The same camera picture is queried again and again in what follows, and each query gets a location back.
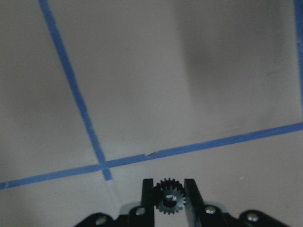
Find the blue line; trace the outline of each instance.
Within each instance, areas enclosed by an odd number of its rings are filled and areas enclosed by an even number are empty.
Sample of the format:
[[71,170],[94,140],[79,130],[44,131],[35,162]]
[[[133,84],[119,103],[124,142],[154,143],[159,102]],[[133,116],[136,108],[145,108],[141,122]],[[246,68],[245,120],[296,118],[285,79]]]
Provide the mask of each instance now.
[[53,173],[49,173],[49,174],[30,176],[30,177],[23,178],[23,179],[0,183],[0,190],[18,187],[18,186],[22,186],[22,185],[30,184],[30,183],[49,181],[49,180],[67,177],[67,176],[92,173],[95,171],[102,170],[103,168],[104,167],[102,164],[97,164],[97,165],[92,165],[92,166],[79,167],[79,168],[75,168],[75,169],[62,170],[62,171],[53,172]]
[[299,58],[301,104],[303,107],[303,0],[295,0],[294,9],[297,27],[297,48]]
[[[59,55],[61,64],[63,66],[64,72],[65,72],[65,75],[66,75],[66,78],[67,78],[67,80],[70,84],[70,87],[71,87],[72,93],[74,95],[74,98],[76,100],[77,106],[79,108],[81,117],[84,121],[86,131],[89,135],[90,142],[91,142],[91,144],[92,144],[92,146],[95,150],[95,153],[96,153],[96,156],[98,158],[99,163],[105,164],[105,156],[104,156],[103,151],[101,149],[101,146],[99,144],[98,138],[95,134],[92,122],[91,122],[89,114],[88,114],[87,107],[85,105],[84,99],[83,99],[83,97],[81,95],[81,92],[79,90],[74,71],[71,67],[70,60],[69,60],[67,52],[64,48],[62,38],[61,38],[59,30],[57,28],[56,21],[55,21],[53,15],[52,15],[52,12],[51,12],[50,7],[48,5],[48,1],[47,0],[39,0],[39,4],[40,4],[40,8],[43,12],[43,15],[45,17],[48,30],[51,34],[52,39],[53,39],[53,43],[54,43],[54,45],[56,47],[56,50],[57,50],[57,53]],[[103,174],[104,174],[104,177],[107,181],[112,179],[109,168],[103,169]]]
[[180,154],[185,154],[185,153],[204,150],[204,149],[231,145],[231,144],[235,144],[235,143],[242,143],[242,142],[246,142],[246,141],[250,141],[250,140],[258,140],[261,138],[286,134],[286,133],[300,131],[300,130],[303,130],[303,122],[297,123],[297,124],[291,124],[291,125],[287,125],[287,126],[282,126],[282,127],[278,127],[278,128],[273,128],[273,129],[267,129],[267,130],[227,137],[227,138],[218,139],[218,140],[212,140],[212,141],[208,141],[208,142],[204,142],[204,143],[197,143],[197,144],[192,144],[192,145],[187,145],[187,146],[182,146],[182,147],[177,147],[177,148],[160,150],[150,156],[135,155],[135,156],[125,157],[125,158],[110,160],[110,161],[107,161],[107,165],[110,168],[113,168],[116,166],[124,166],[124,165],[128,165],[128,164],[153,160],[153,159],[162,158],[162,157],[169,157],[169,156],[173,156],[173,155],[180,155]]

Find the gear hole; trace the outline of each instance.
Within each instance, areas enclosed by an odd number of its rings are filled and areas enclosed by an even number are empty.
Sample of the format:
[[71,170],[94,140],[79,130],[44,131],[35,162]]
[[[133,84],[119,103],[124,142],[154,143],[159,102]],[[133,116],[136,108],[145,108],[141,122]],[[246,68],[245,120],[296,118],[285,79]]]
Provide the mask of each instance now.
[[177,204],[177,198],[174,195],[166,195],[163,199],[163,205],[166,207],[174,207]]

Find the bolt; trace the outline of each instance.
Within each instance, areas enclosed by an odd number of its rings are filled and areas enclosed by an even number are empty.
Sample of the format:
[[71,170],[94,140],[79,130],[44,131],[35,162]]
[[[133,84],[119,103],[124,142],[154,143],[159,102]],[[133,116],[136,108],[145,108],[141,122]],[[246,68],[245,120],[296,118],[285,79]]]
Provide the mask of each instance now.
[[207,206],[205,207],[205,212],[207,214],[214,214],[216,212],[216,208],[214,206]]
[[136,210],[136,215],[140,216],[140,215],[143,215],[143,214],[145,214],[145,208],[144,207],[138,207],[137,210]]
[[259,217],[255,213],[248,213],[246,217],[248,221],[252,221],[252,222],[259,221]]
[[100,216],[100,217],[98,217],[97,220],[96,220],[96,226],[101,226],[101,225],[105,224],[106,223],[106,219],[107,219],[106,216]]

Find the gray floor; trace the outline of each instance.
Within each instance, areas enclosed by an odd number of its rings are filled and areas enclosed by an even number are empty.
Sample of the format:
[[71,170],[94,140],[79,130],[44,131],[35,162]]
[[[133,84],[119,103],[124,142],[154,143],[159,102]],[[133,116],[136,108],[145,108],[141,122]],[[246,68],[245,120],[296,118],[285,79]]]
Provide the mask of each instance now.
[[[50,8],[106,160],[302,121],[290,0],[59,1]],[[0,182],[97,164],[37,1],[0,3]],[[70,227],[195,178],[206,201],[303,223],[302,132],[0,190],[0,226]],[[185,213],[158,227],[187,226]]]

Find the metal gear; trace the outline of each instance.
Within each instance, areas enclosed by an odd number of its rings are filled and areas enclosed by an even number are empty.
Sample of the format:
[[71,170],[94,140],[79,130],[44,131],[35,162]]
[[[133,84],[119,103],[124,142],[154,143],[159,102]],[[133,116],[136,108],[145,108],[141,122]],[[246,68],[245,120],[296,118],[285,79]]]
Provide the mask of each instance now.
[[175,179],[164,179],[154,187],[155,205],[164,214],[182,210],[185,204],[185,191],[182,184]]

